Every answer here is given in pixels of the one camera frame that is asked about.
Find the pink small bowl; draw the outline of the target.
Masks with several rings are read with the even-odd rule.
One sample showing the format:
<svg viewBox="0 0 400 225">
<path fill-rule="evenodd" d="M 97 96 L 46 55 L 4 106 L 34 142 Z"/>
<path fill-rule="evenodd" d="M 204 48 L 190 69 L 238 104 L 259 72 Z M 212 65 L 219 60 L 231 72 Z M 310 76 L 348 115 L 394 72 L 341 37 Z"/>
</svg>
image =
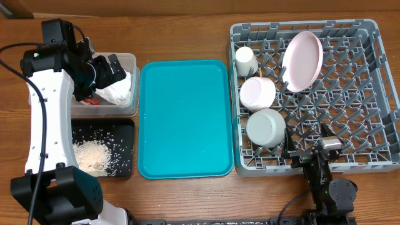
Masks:
<svg viewBox="0 0 400 225">
<path fill-rule="evenodd" d="M 252 113 L 272 106 L 275 96 L 276 86 L 266 77 L 250 77 L 239 92 L 241 104 Z"/>
</svg>

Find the white napkin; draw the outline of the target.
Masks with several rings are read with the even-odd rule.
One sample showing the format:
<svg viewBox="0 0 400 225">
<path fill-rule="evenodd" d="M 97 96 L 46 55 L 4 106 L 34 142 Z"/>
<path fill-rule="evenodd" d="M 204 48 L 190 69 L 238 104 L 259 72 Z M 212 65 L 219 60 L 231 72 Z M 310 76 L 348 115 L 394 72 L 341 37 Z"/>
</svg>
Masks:
<svg viewBox="0 0 400 225">
<path fill-rule="evenodd" d="M 123 80 L 115 82 L 104 89 L 96 89 L 96 94 L 111 104 L 127 104 L 131 97 L 131 78 L 131 73 L 126 71 L 126 77 Z"/>
</svg>

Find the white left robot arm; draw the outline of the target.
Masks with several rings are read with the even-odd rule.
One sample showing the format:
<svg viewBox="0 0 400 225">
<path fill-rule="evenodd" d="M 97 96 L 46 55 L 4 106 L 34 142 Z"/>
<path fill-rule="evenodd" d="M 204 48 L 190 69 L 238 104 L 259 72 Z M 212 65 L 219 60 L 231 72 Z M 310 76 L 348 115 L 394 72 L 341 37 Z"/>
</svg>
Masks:
<svg viewBox="0 0 400 225">
<path fill-rule="evenodd" d="M 43 41 L 30 42 L 17 75 L 28 86 L 31 142 L 24 175 L 11 180 L 13 198 L 40 224 L 135 224 L 124 208 L 107 202 L 99 181 L 78 167 L 71 102 L 82 101 L 126 76 L 115 54 L 93 56 L 79 27 L 52 19 Z"/>
</svg>

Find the white paper cup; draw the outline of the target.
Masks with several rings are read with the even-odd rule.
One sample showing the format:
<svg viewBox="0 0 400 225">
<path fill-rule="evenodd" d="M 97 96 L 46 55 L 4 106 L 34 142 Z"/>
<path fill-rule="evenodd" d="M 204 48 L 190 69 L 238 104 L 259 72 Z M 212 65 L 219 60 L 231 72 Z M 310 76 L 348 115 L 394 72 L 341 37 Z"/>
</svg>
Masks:
<svg viewBox="0 0 400 225">
<path fill-rule="evenodd" d="M 236 69 L 239 76 L 252 76 L 258 70 L 258 61 L 250 47 L 240 47 L 235 52 Z"/>
</svg>

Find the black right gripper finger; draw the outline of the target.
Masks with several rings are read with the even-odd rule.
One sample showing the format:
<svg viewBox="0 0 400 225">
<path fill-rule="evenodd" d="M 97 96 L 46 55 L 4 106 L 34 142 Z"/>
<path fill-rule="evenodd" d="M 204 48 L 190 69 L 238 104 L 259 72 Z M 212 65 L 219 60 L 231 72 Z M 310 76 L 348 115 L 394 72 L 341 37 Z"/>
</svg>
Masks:
<svg viewBox="0 0 400 225">
<path fill-rule="evenodd" d="M 329 128 L 329 126 L 324 122 L 320 123 L 320 130 L 321 130 L 321 137 L 323 139 L 337 138 L 337 136 L 333 133 L 333 131 Z"/>
<path fill-rule="evenodd" d="M 295 147 L 294 142 L 292 140 L 290 131 L 286 127 L 285 128 L 285 133 L 284 133 L 284 142 L 283 142 L 283 149 L 282 149 L 281 156 L 290 156 L 291 153 L 295 153 L 295 152 L 296 152 L 296 147 Z"/>
</svg>

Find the red wrapper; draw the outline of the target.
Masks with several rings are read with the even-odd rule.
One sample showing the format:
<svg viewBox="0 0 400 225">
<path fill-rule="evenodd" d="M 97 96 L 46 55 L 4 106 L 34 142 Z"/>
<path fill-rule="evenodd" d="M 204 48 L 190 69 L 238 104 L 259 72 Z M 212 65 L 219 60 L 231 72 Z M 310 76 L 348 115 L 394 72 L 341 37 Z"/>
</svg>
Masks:
<svg viewBox="0 0 400 225">
<path fill-rule="evenodd" d="M 99 105 L 99 101 L 95 100 L 94 98 L 86 98 L 80 101 L 81 104 L 83 105 Z"/>
</svg>

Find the grey small bowl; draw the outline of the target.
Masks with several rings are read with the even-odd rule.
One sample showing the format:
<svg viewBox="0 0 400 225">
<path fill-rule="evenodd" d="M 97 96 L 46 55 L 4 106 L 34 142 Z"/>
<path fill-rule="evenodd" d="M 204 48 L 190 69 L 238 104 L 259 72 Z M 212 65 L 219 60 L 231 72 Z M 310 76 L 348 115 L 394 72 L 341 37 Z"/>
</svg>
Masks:
<svg viewBox="0 0 400 225">
<path fill-rule="evenodd" d="M 285 129 L 286 123 L 281 114 L 269 108 L 253 113 L 246 123 L 248 138 L 265 148 L 279 145 L 284 139 Z"/>
</svg>

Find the pile of rice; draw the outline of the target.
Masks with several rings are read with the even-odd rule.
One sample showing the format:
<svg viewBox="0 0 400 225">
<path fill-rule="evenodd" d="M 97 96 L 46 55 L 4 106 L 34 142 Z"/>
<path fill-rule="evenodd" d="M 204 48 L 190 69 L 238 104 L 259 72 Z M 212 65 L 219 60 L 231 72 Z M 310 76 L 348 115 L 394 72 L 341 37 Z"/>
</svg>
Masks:
<svg viewBox="0 0 400 225">
<path fill-rule="evenodd" d="M 72 143 L 79 169 L 97 178 L 129 177 L 133 142 L 123 134 L 115 126 L 76 128 Z"/>
</svg>

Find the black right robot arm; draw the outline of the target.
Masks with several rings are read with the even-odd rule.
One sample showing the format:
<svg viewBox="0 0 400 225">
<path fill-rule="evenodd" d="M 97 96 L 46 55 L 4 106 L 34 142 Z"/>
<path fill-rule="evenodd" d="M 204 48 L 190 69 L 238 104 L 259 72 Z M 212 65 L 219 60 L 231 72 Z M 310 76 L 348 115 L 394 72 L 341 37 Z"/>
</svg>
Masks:
<svg viewBox="0 0 400 225">
<path fill-rule="evenodd" d="M 293 169 L 301 168 L 309 184 L 314 209 L 303 211 L 300 217 L 286 218 L 289 224 L 356 224 L 348 214 L 354 211 L 357 185 L 344 178 L 333 178 L 329 163 L 340 157 L 344 143 L 327 124 L 321 123 L 318 144 L 297 152 L 289 129 L 285 129 L 282 157 L 291 160 Z"/>
</svg>

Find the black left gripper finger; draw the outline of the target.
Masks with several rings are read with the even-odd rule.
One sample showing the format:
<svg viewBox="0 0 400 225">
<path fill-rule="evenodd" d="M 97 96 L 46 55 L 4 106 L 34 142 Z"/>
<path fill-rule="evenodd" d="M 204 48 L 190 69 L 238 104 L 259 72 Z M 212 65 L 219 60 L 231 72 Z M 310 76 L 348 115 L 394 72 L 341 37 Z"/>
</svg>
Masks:
<svg viewBox="0 0 400 225">
<path fill-rule="evenodd" d="M 116 73 L 102 71 L 99 77 L 94 80 L 93 87 L 96 89 L 104 89 L 118 81 L 122 81 L 126 78 L 124 70 L 117 71 Z"/>
<path fill-rule="evenodd" d="M 121 73 L 124 71 L 116 54 L 110 54 L 108 56 L 108 59 L 109 59 L 110 67 L 112 68 L 113 74 Z"/>
</svg>

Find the pink plate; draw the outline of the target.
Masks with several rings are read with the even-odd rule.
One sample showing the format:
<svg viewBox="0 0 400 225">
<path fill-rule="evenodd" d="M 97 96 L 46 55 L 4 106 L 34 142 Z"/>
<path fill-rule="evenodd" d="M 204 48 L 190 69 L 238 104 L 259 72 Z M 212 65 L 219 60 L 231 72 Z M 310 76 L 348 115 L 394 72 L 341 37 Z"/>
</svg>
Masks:
<svg viewBox="0 0 400 225">
<path fill-rule="evenodd" d="M 282 76 L 287 89 L 298 93 L 312 86 L 323 63 L 323 47 L 310 31 L 297 34 L 289 43 L 282 60 L 286 70 Z"/>
</svg>

